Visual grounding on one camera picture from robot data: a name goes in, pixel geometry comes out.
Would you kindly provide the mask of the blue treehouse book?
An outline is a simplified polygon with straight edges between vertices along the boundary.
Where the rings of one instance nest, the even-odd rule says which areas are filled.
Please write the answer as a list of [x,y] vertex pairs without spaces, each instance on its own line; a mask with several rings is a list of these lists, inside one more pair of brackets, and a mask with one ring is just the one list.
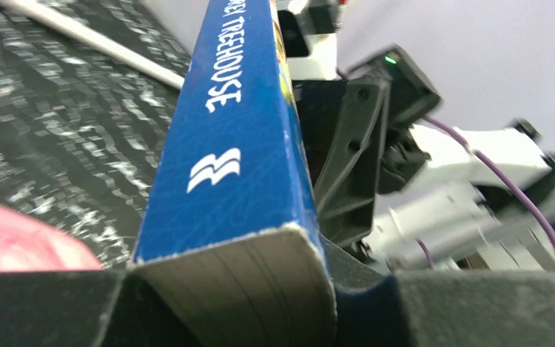
[[211,1],[133,257],[203,346],[331,346],[336,303],[273,1]]

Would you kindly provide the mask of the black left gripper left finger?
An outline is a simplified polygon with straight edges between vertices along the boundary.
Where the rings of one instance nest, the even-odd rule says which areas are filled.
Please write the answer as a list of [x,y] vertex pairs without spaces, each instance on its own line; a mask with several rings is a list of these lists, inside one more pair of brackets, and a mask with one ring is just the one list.
[[186,345],[186,327],[135,275],[0,273],[0,346]]

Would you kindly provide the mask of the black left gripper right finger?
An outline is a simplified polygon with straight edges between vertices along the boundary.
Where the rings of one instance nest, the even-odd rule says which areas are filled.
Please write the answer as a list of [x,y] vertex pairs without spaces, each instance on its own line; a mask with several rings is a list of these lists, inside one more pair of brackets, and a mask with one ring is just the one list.
[[555,273],[381,275],[323,245],[337,294],[337,346],[555,346]]

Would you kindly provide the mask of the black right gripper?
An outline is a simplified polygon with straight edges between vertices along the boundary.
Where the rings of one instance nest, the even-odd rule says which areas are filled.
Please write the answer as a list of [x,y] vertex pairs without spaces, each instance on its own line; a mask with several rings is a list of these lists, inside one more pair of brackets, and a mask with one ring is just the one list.
[[339,247],[369,235],[376,190],[401,191],[430,159],[410,128],[442,101],[399,45],[392,44],[349,69],[350,76],[359,72],[383,77],[390,84],[383,79],[296,83],[320,231]]

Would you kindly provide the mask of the pink student backpack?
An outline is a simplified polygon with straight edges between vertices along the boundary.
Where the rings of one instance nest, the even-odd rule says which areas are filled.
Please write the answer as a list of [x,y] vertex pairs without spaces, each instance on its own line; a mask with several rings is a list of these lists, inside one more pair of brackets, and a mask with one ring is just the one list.
[[82,242],[0,205],[0,272],[100,270]]

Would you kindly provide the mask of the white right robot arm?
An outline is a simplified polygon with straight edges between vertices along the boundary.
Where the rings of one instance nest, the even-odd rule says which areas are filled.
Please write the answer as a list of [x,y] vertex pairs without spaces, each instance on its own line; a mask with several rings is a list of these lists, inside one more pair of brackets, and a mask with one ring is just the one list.
[[555,251],[555,154],[529,122],[479,132],[431,118],[442,99],[397,45],[354,69],[293,83],[329,247],[379,273],[456,267],[535,227]]

